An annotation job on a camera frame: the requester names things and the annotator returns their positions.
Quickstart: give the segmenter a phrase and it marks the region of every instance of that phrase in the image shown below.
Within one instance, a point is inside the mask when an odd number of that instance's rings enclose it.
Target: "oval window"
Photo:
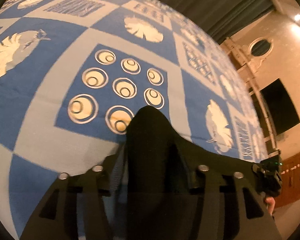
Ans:
[[[266,54],[271,48],[271,43],[267,40],[261,40],[256,42],[251,48],[251,54],[255,57],[260,57]]]

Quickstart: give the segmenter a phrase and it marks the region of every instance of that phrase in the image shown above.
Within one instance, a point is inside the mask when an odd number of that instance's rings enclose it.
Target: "black mount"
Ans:
[[[251,163],[208,152],[178,135],[150,106],[138,111],[126,136],[125,146],[99,166],[102,171],[57,179],[20,240],[77,240],[77,193],[84,195],[86,240],[113,239],[102,197],[116,194],[111,177],[122,155],[129,166],[127,240],[281,239],[260,197],[280,193],[280,155]]]

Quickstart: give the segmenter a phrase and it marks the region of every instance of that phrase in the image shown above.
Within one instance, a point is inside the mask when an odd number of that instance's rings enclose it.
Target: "black screen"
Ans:
[[[300,123],[293,102],[280,79],[261,90],[268,105],[277,134],[281,134]]]

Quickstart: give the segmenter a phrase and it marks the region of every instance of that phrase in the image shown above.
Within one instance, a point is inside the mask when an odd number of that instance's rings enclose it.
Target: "round window frame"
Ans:
[[[269,50],[268,50],[265,54],[263,54],[263,55],[261,55],[261,56],[254,56],[254,55],[252,54],[252,48],[253,48],[253,46],[254,46],[257,42],[262,41],[262,40],[268,41],[268,42],[270,43],[270,48],[269,48]],[[250,54],[251,56],[253,56],[253,57],[256,57],[256,58],[264,58],[264,57],[267,57],[267,56],[271,53],[272,49],[273,49],[273,40],[272,40],[272,39],[269,39],[269,38],[267,38],[267,37],[259,37],[259,38],[255,39],[255,40],[249,45],[248,52],[249,52],[249,54]]]

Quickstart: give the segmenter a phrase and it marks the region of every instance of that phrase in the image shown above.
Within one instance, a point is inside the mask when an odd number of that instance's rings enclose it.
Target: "wooden door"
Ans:
[[[300,199],[300,152],[282,162],[282,190],[275,198],[275,207],[286,206]]]

